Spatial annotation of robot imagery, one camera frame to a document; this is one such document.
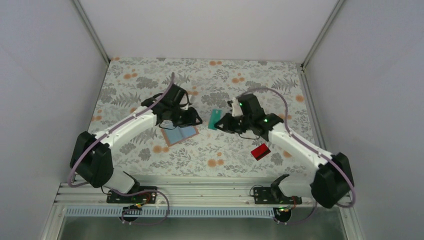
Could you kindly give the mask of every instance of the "mounting plate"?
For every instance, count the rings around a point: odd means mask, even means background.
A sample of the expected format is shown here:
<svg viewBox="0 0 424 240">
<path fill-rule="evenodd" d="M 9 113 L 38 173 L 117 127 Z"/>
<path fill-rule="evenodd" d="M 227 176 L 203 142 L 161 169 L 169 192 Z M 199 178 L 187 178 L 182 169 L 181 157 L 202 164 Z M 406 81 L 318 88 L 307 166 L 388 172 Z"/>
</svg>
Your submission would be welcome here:
<svg viewBox="0 0 424 240">
<path fill-rule="evenodd" d="M 143 190 L 158 190 L 158 187 L 156 187 L 156 186 L 140 186 L 137 192 L 143 191 Z M 146 194 L 141 194 L 141 195 L 136 195 L 136 196 L 121 196 L 121 195 L 118 195 L 114 191 L 109 191 L 107 193 L 106 202 L 108 204 L 139 204 L 139 203 L 143 203 L 144 200 L 146 200 L 146 199 L 147 199 Z M 156 203 L 156 196 L 150 195 L 150 200 L 147 203 L 148 204 Z"/>
<path fill-rule="evenodd" d="M 283 196 L 280 201 L 276 201 L 271 194 L 270 187 L 260 187 L 256 186 L 253 188 L 254 204 L 256 205 L 269 205 L 269 204 L 294 204 L 293 198 L 291 196 Z M 296 204 L 302 204 L 302 198 L 295 196 Z"/>
</svg>

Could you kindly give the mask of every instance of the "white cable tray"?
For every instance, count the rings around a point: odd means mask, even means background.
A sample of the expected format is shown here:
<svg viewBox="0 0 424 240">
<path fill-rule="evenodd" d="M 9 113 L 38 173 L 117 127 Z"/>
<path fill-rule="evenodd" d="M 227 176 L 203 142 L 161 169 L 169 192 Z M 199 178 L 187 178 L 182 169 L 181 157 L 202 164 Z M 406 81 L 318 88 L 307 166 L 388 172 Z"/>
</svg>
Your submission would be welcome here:
<svg viewBox="0 0 424 240">
<path fill-rule="evenodd" d="M 66 217 L 120 217 L 122 206 L 68 206 Z M 125 217 L 160 218 L 166 207 L 144 206 Z M 170 207 L 169 218 L 265 218 L 274 216 L 272 207 Z"/>
</svg>

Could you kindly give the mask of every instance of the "blue book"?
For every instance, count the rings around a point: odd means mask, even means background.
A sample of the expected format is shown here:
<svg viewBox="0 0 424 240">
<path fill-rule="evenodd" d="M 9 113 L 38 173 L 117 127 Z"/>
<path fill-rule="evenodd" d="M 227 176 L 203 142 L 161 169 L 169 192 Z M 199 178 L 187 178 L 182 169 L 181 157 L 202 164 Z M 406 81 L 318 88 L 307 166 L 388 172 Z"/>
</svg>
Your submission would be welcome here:
<svg viewBox="0 0 424 240">
<path fill-rule="evenodd" d="M 165 138 L 166 144 L 168 146 L 172 146 L 174 144 L 180 143 L 190 137 L 193 137 L 199 133 L 197 128 L 193 126 L 187 126 L 187 127 L 176 127 L 172 129 L 174 126 L 171 124 L 170 126 L 166 126 L 164 129 L 162 128 L 162 134 Z"/>
</svg>

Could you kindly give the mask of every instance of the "red block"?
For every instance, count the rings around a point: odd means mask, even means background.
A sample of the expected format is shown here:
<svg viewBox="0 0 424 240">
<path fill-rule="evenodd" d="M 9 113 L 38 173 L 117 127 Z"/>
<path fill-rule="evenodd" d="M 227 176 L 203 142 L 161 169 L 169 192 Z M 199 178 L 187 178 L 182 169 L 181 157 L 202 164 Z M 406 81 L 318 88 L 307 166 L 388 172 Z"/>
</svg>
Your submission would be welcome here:
<svg viewBox="0 0 424 240">
<path fill-rule="evenodd" d="M 259 161 L 261 158 L 265 157 L 271 152 L 271 150 L 265 145 L 265 143 L 262 143 L 262 145 L 255 148 L 250 153 L 253 155 L 253 157 Z"/>
</svg>

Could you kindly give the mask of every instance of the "floral pattern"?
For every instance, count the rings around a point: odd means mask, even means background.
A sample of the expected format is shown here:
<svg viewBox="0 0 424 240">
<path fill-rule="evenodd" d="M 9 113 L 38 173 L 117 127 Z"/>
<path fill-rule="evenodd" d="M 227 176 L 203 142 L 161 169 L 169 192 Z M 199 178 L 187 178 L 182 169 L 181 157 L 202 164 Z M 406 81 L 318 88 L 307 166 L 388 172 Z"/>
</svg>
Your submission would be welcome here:
<svg viewBox="0 0 424 240">
<path fill-rule="evenodd" d="M 307 176 L 306 168 L 284 149 L 263 139 L 243 139 L 208 128 L 213 109 L 230 111 L 226 100 L 246 90 L 268 87 L 288 102 L 288 124 L 313 142 L 311 124 L 293 62 L 115 57 L 110 62 L 89 132 L 103 130 L 132 113 L 141 102 L 175 83 L 192 95 L 203 124 L 199 134 L 167 146 L 159 128 L 137 135 L 113 151 L 113 163 L 132 175 L 200 177 Z M 269 92 L 255 94 L 267 113 L 284 117 L 281 100 Z M 243 137 L 253 138 L 247 133 Z M 266 143 L 271 153 L 257 161 L 250 153 Z"/>
</svg>

